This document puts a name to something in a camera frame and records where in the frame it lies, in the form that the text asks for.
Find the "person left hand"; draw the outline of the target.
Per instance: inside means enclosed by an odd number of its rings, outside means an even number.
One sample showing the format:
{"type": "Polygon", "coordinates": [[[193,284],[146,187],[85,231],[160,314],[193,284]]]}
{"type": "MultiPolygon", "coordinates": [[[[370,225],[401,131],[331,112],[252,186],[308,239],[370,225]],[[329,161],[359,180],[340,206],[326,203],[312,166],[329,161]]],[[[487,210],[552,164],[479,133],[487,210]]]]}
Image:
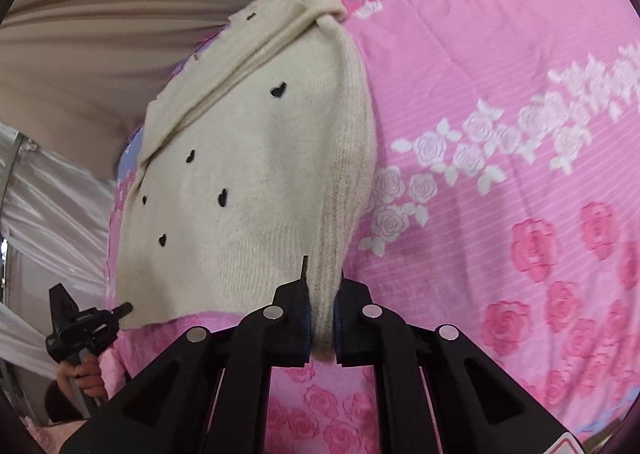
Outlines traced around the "person left hand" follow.
{"type": "Polygon", "coordinates": [[[69,362],[58,364],[56,372],[58,388],[70,403],[78,406],[72,382],[89,398],[107,400],[105,382],[102,378],[99,359],[91,353],[85,355],[85,362],[74,366],[69,362]]]}

